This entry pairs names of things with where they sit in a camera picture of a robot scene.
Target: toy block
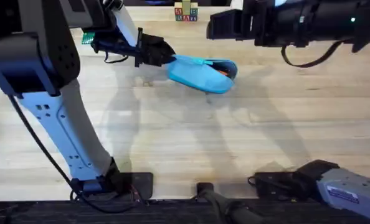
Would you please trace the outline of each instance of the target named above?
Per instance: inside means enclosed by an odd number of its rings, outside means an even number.
[[[197,16],[190,16],[190,21],[191,22],[196,22],[197,21]]]
[[[183,9],[182,8],[175,8],[174,11],[175,11],[176,16],[183,14]]]
[[[191,16],[197,16],[197,8],[191,8]]]
[[[190,15],[183,15],[183,21],[190,21],[191,16]]]
[[[183,14],[183,3],[182,2],[174,3],[174,13],[175,13],[175,15],[182,15]]]
[[[191,9],[197,9],[199,7],[199,4],[197,2],[191,3]]]
[[[176,21],[182,21],[183,20],[183,16],[182,15],[175,15],[175,20]]]
[[[183,15],[191,14],[191,0],[183,0]]]

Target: black cable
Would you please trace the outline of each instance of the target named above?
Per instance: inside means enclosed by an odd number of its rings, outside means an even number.
[[[322,55],[322,57],[316,59],[315,61],[313,62],[310,62],[310,63],[306,63],[306,64],[303,64],[303,65],[295,65],[293,63],[291,63],[289,61],[289,58],[287,57],[286,55],[286,48],[288,46],[283,46],[282,47],[282,50],[280,51],[280,53],[282,54],[282,57],[284,59],[284,61],[288,64],[288,65],[291,65],[291,66],[294,66],[294,67],[298,67],[298,68],[311,68],[311,67],[314,67],[315,65],[319,65],[320,63],[326,61],[328,58],[330,58],[330,56],[333,55],[333,53],[336,51],[336,49],[342,44],[344,43],[345,40],[339,40],[339,41],[336,41],[335,43],[332,44],[332,46],[330,46],[330,48],[328,49],[328,51],[326,51],[326,53],[324,55]]]
[[[108,62],[107,60],[108,60],[108,57],[109,57],[109,53],[108,52],[105,52],[105,60],[104,60],[104,62],[105,63],[120,63],[120,62],[124,62],[125,60],[127,60],[128,59],[128,56],[125,56],[125,57],[123,57],[122,59],[119,59],[119,60],[113,60],[113,61],[111,61],[111,62]]]
[[[30,132],[31,136],[33,137],[33,139],[36,141],[37,145],[40,147],[41,151],[45,154],[45,156],[48,158],[48,160],[52,163],[52,165],[58,170],[58,172],[61,174],[61,176],[65,179],[66,183],[70,186],[70,188],[73,190],[73,193],[75,193],[77,195],[77,197],[83,201],[84,203],[86,203],[87,205],[89,205],[90,207],[92,207],[93,209],[99,211],[99,212],[103,212],[103,213],[109,213],[109,214],[116,214],[116,213],[123,213],[123,212],[126,212],[126,211],[129,211],[133,208],[136,207],[136,205],[133,203],[125,208],[122,208],[120,210],[114,210],[114,211],[111,211],[111,210],[105,210],[103,208],[100,208],[96,205],[94,205],[93,203],[89,202],[87,199],[85,199],[85,197],[80,193],[80,192],[76,192],[74,190],[74,188],[72,187],[72,184],[70,183],[70,179],[67,177],[66,173],[62,170],[62,168],[60,168],[60,166],[58,165],[58,163],[56,163],[55,159],[49,154],[48,150],[45,148],[45,146],[43,145],[43,143],[41,142],[41,140],[38,138],[37,134],[34,132],[33,128],[31,127],[31,125],[29,124],[28,120],[26,119],[26,117],[24,116],[21,108],[19,107],[19,105],[17,104],[15,98],[12,96],[12,95],[8,95],[8,98],[9,100],[11,101],[13,107],[15,108],[16,110],[16,113],[19,115],[20,119],[22,120],[24,126],[27,128],[27,130]]]

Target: wooden tabletop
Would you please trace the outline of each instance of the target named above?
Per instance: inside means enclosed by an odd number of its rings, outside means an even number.
[[[171,7],[128,9],[138,27],[164,37],[178,54],[229,58],[239,66],[231,91],[207,95],[167,80],[164,68],[134,68],[132,59],[105,64],[73,30],[78,79],[96,132],[121,171],[154,174],[154,198],[189,198],[197,182],[213,182],[226,196],[253,197],[246,180],[254,172],[291,170],[314,159],[370,177],[370,45],[359,54],[344,45],[324,64],[298,69],[283,62],[280,49],[207,40],[209,15],[225,7],[201,7],[198,22],[174,21]],[[295,63],[309,62],[329,46],[313,43],[288,54]],[[26,115],[68,171],[40,124]],[[0,90],[0,200],[68,196]]]

